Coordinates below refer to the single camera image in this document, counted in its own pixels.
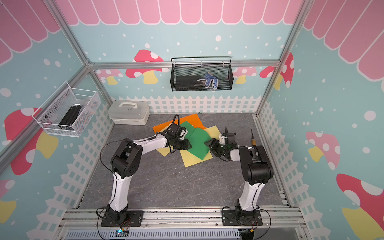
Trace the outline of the yellow paper sheet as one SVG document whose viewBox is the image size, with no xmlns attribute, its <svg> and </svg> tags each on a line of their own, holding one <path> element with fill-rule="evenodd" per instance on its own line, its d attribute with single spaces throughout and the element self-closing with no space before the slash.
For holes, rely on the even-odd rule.
<svg viewBox="0 0 384 240">
<path fill-rule="evenodd" d="M 163 156 L 167 156 L 171 151 L 173 150 L 173 147 L 170 146 L 170 147 L 165 147 L 165 148 L 161 148 L 161 149 L 157 149 L 157 151 Z"/>
<path fill-rule="evenodd" d="M 180 150 L 180 153 L 181 153 L 181 157 L 183 159 L 183 163 L 184 163 L 185 168 L 199 164 L 199 163 L 202 163 L 202 162 L 205 162 L 205 161 L 208 161 L 208 160 L 213 158 L 212 154 L 210 152 L 208 152 L 203 159 L 199 159 L 198 157 L 191 154 L 187 150 Z"/>
<path fill-rule="evenodd" d="M 204 131 L 210 136 L 211 139 L 220 139 L 221 132 L 217 126 L 212 126 L 210 128 L 204 129 Z"/>
</svg>

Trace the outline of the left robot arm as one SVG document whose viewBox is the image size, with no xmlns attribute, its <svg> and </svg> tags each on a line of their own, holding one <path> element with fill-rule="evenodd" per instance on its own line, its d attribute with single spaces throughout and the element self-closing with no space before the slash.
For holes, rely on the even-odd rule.
<svg viewBox="0 0 384 240">
<path fill-rule="evenodd" d="M 141 140 L 127 138 L 121 141 L 111 159 L 114 183 L 112 197 L 105 212 L 105 217 L 110 218 L 112 223 L 122 227 L 130 221 L 128 192 L 143 155 L 162 148 L 169 148 L 171 152 L 192 148 L 186 138 L 188 130 L 180 123 L 180 116 L 176 114 L 170 126 L 152 137 Z"/>
</svg>

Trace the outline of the green paper sheet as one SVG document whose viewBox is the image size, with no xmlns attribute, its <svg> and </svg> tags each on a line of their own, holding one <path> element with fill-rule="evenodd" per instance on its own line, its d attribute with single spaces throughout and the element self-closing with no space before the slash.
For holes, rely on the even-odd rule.
<svg viewBox="0 0 384 240">
<path fill-rule="evenodd" d="M 205 144 L 205 142 L 209 142 L 212 139 L 210 135 L 203 129 L 195 128 L 191 134 L 187 134 L 186 138 L 192 146 L 188 151 L 195 157 L 203 160 L 210 151 L 210 148 Z"/>
<path fill-rule="evenodd" d="M 187 133 L 185 134 L 185 139 L 189 139 L 192 133 L 195 131 L 195 127 L 191 125 L 189 122 L 185 121 L 181 123 L 181 127 L 186 128 Z"/>
</svg>

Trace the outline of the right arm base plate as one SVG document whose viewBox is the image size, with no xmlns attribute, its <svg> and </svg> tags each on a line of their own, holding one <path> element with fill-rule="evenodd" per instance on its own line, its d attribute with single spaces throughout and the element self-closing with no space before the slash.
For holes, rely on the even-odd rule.
<svg viewBox="0 0 384 240">
<path fill-rule="evenodd" d="M 221 210 L 223 226 L 262 226 L 263 220 L 258 210 L 243 211 L 230 210 L 228 208 Z"/>
</svg>

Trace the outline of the yellow paper sheet bottom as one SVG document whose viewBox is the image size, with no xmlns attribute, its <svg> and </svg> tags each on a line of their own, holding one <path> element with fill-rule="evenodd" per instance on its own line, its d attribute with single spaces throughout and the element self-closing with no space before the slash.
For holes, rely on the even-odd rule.
<svg viewBox="0 0 384 240">
<path fill-rule="evenodd" d="M 202 162 L 205 162 L 205 161 L 208 161 L 208 160 L 213 158 L 212 154 L 210 152 L 208 152 L 203 159 L 199 159 L 198 157 L 191 154 L 187 150 L 180 150 L 180 153 L 181 153 L 181 157 L 183 159 L 183 163 L 184 163 L 185 168 L 199 164 L 199 163 L 202 163 Z"/>
</svg>

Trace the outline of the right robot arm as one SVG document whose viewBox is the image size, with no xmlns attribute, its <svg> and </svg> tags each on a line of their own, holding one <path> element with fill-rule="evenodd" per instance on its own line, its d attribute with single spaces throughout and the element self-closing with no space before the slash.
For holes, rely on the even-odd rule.
<svg viewBox="0 0 384 240">
<path fill-rule="evenodd" d="M 210 152 L 225 162 L 240 162 L 244 188 L 236 206 L 223 207 L 221 210 L 224 226 L 261 226 L 261 208 L 258 199 L 264 186 L 274 176 L 270 160 L 262 145 L 257 146 L 251 131 L 251 146 L 240 146 L 236 142 L 236 133 L 227 129 L 217 139 L 205 142 Z"/>
</svg>

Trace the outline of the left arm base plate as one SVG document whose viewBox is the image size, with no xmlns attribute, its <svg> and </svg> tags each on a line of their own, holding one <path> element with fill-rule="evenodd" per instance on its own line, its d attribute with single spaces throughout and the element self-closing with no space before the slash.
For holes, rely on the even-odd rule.
<svg viewBox="0 0 384 240">
<path fill-rule="evenodd" d="M 116 212 L 108 209 L 101 222 L 102 227 L 140 227 L 143 220 L 143 211 L 122 210 Z"/>
</svg>

